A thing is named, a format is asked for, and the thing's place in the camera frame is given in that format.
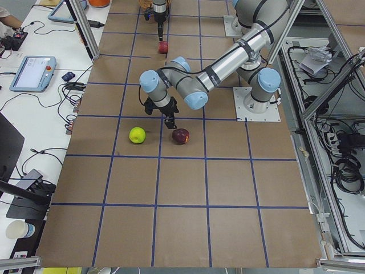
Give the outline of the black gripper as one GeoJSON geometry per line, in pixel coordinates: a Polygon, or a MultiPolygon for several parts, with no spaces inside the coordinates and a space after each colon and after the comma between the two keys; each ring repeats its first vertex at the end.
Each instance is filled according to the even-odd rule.
{"type": "Polygon", "coordinates": [[[155,106],[160,110],[166,117],[164,118],[164,124],[168,129],[177,129],[175,124],[175,113],[179,113],[177,108],[177,100],[171,96],[169,100],[164,98],[160,101],[153,101],[155,106]]]}
{"type": "Polygon", "coordinates": [[[167,18],[166,10],[163,12],[154,11],[154,19],[157,22],[157,33],[160,42],[163,41],[164,22],[166,21],[166,18],[167,18]]]}

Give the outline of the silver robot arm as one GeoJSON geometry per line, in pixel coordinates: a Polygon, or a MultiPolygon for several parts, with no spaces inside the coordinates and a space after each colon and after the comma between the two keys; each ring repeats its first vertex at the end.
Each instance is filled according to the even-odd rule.
{"type": "Polygon", "coordinates": [[[163,41],[164,22],[167,18],[167,1],[166,0],[153,0],[152,9],[154,19],[157,22],[157,33],[159,41],[163,41]]]}
{"type": "Polygon", "coordinates": [[[165,115],[165,125],[175,129],[177,100],[168,94],[173,86],[184,102],[193,110],[208,102],[208,93],[228,76],[237,72],[251,85],[245,97],[245,108],[255,114],[264,113],[271,97],[281,83],[279,73],[261,64],[261,50],[276,42],[289,20],[288,1],[233,1],[243,36],[211,65],[200,72],[191,72],[183,57],[171,60],[157,70],[141,74],[140,87],[148,95],[143,103],[145,113],[151,115],[158,109],[165,115]]]}

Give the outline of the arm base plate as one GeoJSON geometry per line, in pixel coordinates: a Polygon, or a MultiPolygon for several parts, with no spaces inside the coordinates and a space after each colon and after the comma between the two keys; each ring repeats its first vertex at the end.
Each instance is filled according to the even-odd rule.
{"type": "Polygon", "coordinates": [[[239,122],[281,122],[275,93],[270,101],[257,102],[252,98],[251,87],[233,87],[236,119],[239,122]]]}
{"type": "Polygon", "coordinates": [[[239,38],[244,35],[236,15],[224,15],[223,22],[226,37],[239,38]]]}

